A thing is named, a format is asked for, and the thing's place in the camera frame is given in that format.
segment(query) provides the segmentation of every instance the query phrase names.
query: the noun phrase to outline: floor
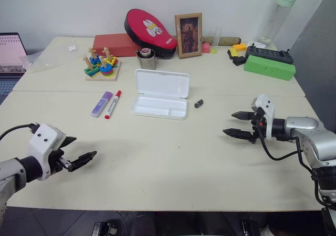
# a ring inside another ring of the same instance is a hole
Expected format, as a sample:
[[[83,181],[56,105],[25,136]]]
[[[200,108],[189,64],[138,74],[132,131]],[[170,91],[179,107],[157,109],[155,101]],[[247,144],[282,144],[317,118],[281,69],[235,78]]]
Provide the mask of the floor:
[[[0,236],[91,236],[95,222],[104,222],[117,219],[120,221],[118,236],[130,235],[130,225],[134,218],[148,212],[116,212],[116,211],[79,211],[55,209],[31,209],[8,207]],[[199,223],[195,219],[200,213],[196,212],[156,212],[157,234],[160,236],[195,235],[199,234]],[[244,235],[240,221],[258,221],[260,227],[267,224],[270,219],[285,223],[287,230],[301,230],[304,233],[293,235],[326,235],[323,231],[320,212],[203,212],[203,214],[220,214],[228,223],[233,234],[218,235]]]

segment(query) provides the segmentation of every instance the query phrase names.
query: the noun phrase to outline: wooden picture frame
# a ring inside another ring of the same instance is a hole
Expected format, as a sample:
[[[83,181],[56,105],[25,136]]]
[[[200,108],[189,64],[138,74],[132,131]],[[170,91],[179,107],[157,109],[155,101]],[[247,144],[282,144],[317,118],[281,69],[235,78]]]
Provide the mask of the wooden picture frame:
[[[202,55],[202,13],[175,15],[179,58]]]

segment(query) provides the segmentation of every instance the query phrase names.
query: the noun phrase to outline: metal cup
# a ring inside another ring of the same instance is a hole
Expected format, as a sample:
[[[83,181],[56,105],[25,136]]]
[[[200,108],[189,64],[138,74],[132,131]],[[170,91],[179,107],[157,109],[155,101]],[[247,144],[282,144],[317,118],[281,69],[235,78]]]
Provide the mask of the metal cup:
[[[150,48],[142,48],[136,51],[136,56],[142,69],[156,69],[155,51]]]

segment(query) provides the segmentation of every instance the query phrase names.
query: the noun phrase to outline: laptop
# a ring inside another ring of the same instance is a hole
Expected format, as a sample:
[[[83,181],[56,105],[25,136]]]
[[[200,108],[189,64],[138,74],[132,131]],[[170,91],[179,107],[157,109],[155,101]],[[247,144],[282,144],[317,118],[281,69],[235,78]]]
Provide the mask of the laptop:
[[[0,104],[26,72],[21,56],[26,56],[18,33],[0,33]]]

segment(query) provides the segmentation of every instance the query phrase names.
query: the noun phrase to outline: purple highlighter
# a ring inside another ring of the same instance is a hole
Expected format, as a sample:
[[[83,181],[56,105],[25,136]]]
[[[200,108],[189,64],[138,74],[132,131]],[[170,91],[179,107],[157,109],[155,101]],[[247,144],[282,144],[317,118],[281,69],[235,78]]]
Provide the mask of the purple highlighter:
[[[98,118],[98,116],[101,114],[101,112],[104,110],[104,107],[107,105],[107,103],[112,98],[113,93],[109,91],[105,91],[104,95],[99,100],[96,107],[92,110],[91,116]]]

